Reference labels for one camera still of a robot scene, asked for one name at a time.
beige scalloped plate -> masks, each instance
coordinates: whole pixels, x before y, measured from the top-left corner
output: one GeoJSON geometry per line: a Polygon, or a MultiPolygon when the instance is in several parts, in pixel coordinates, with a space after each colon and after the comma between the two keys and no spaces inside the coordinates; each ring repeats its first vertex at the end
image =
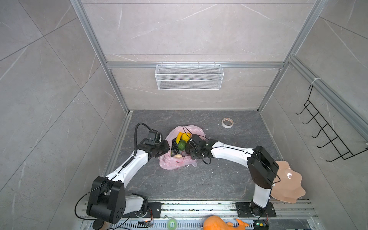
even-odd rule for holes
{"type": "Polygon", "coordinates": [[[281,181],[275,183],[271,191],[271,196],[279,201],[294,204],[299,197],[305,195],[305,190],[300,184],[302,176],[300,173],[293,171],[288,162],[276,161],[276,163],[279,165],[277,175],[281,181]]]}

black mounting plate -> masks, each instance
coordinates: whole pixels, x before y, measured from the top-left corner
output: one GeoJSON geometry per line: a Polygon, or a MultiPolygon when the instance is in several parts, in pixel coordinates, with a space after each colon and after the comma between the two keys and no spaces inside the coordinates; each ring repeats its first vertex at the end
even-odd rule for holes
{"type": "MultiPolygon", "coordinates": [[[[251,213],[251,203],[250,202],[236,202],[236,211],[238,212],[238,217],[254,217],[251,213]]],[[[276,217],[275,209],[273,208],[273,204],[268,202],[266,211],[261,217],[276,217]]]]}
{"type": "MultiPolygon", "coordinates": [[[[154,218],[160,218],[160,216],[161,216],[161,205],[162,205],[162,203],[159,203],[159,202],[148,203],[148,208],[147,209],[152,210],[152,215],[153,215],[154,218]]],[[[122,218],[129,218],[129,215],[130,214],[127,213],[124,216],[122,216],[122,218]]],[[[130,215],[130,217],[135,218],[136,216],[134,214],[132,214],[132,215],[130,215]]],[[[150,212],[149,211],[142,218],[146,218],[146,217],[150,217],[150,212]]]]}

plush toy tail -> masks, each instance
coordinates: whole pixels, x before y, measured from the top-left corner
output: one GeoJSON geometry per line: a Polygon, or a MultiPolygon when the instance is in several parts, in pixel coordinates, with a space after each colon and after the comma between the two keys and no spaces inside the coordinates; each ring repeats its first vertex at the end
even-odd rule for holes
{"type": "Polygon", "coordinates": [[[244,223],[243,221],[236,219],[236,221],[239,223],[239,226],[236,227],[236,229],[245,229],[245,227],[249,227],[249,224],[244,223]]]}

white zip tie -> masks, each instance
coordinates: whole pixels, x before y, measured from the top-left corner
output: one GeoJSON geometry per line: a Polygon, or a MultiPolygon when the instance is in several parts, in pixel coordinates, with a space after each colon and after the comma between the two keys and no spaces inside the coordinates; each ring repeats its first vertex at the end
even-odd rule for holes
{"type": "Polygon", "coordinates": [[[317,79],[322,80],[322,78],[314,78],[314,80],[312,81],[311,85],[313,85],[313,83],[314,83],[317,79]]]}

green tape roll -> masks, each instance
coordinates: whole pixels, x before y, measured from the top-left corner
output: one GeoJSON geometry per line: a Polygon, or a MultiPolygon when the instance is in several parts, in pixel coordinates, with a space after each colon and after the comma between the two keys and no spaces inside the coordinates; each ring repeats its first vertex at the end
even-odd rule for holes
{"type": "Polygon", "coordinates": [[[178,222],[176,221],[176,219],[171,218],[170,220],[168,220],[168,222],[167,222],[167,229],[168,230],[175,230],[177,226],[178,226],[178,222]]]}

